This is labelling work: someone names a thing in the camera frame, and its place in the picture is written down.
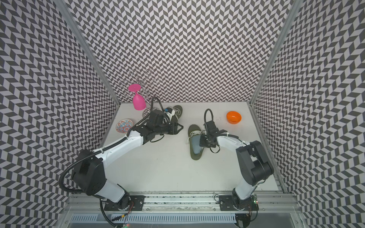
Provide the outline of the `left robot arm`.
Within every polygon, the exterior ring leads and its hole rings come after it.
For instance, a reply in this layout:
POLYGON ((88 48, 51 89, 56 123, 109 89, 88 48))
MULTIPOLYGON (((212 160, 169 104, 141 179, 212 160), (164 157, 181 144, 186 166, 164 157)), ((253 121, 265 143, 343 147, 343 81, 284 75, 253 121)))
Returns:
POLYGON ((180 105, 164 110, 153 110, 120 140, 94 151, 83 150, 76 162, 59 177, 59 186, 70 193, 85 193, 105 202, 114 203, 118 210, 126 210, 131 203, 130 194, 120 185, 108 180, 106 169, 126 153, 148 142, 155 136, 176 135, 183 126, 178 123, 183 109, 180 105))

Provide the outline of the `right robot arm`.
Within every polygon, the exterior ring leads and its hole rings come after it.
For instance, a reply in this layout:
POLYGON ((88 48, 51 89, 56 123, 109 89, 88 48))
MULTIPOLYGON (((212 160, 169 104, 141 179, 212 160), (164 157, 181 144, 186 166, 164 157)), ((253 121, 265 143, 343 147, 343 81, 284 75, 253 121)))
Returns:
POLYGON ((214 121, 205 122, 203 126, 205 133, 200 139, 201 147, 223 147, 237 155, 242 179, 232 190, 233 207, 239 211, 256 210, 253 193, 258 185, 274 174, 274 167, 265 148, 259 141, 245 142, 226 130, 219 130, 214 121))

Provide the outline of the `olive green shoe with laces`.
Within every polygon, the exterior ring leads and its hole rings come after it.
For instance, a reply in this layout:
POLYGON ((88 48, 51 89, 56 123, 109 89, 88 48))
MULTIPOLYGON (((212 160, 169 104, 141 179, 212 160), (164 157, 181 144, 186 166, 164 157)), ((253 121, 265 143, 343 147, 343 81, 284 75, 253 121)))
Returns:
POLYGON ((175 110, 175 115, 173 116, 172 120, 170 122, 172 123, 177 123, 178 120, 181 118, 182 116, 182 112, 183 112, 183 108, 180 105, 175 105, 175 106, 169 106, 171 108, 173 108, 175 110))

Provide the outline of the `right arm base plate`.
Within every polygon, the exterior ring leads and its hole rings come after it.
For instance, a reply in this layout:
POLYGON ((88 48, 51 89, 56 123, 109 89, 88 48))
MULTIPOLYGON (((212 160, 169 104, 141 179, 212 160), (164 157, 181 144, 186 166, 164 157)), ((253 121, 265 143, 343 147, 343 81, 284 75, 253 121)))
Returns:
POLYGON ((220 195, 219 206, 221 211, 258 211, 259 206, 256 195, 247 199, 239 199, 232 195, 220 195))

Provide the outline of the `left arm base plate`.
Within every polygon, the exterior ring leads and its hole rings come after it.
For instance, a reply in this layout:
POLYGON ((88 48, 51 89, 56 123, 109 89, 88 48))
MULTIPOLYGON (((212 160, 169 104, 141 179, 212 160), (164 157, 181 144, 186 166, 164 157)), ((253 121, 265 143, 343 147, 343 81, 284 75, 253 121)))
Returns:
POLYGON ((124 195, 118 202, 107 200, 104 205, 105 211, 141 211, 144 205, 144 195, 124 195))

